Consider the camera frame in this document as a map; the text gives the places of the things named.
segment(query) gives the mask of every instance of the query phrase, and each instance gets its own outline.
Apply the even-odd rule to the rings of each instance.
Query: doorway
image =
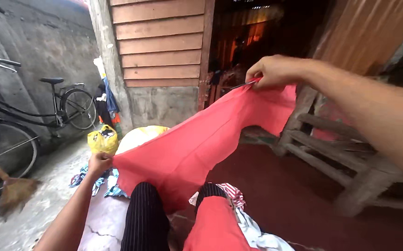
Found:
[[[264,56],[308,57],[332,0],[216,0],[206,106],[245,82]]]

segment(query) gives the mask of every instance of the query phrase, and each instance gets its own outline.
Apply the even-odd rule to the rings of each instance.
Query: broom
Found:
[[[0,179],[4,181],[0,198],[0,215],[13,211],[19,204],[22,207],[37,189],[39,181],[33,179],[11,178],[0,168]]]

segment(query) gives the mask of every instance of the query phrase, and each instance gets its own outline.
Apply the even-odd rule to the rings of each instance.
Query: hand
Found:
[[[101,175],[112,166],[113,156],[105,153],[98,152],[92,154],[89,159],[89,170],[87,176],[92,177],[94,180],[98,180]]]
[[[275,87],[296,83],[302,80],[302,72],[307,67],[306,63],[310,59],[299,59],[274,55],[261,58],[255,65],[247,71],[246,82],[254,77],[263,78],[255,83],[253,88]]]

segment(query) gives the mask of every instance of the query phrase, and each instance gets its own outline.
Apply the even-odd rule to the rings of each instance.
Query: scissors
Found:
[[[234,87],[231,88],[231,90],[235,89],[235,88],[239,88],[241,86],[247,85],[247,84],[254,84],[254,83],[258,83],[263,77],[259,77],[259,78],[251,78],[248,82],[246,83],[242,83],[239,85],[236,85]]]

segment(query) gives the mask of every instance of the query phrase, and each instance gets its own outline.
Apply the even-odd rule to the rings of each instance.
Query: plastic bag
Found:
[[[87,144],[92,153],[103,151],[114,155],[118,149],[118,136],[109,125],[103,125],[100,130],[87,134]]]
[[[149,125],[146,127],[138,127],[128,132],[124,138],[120,141],[120,146],[115,155],[131,150],[139,145],[146,143],[147,141],[157,137],[164,133],[169,128],[159,125]]]

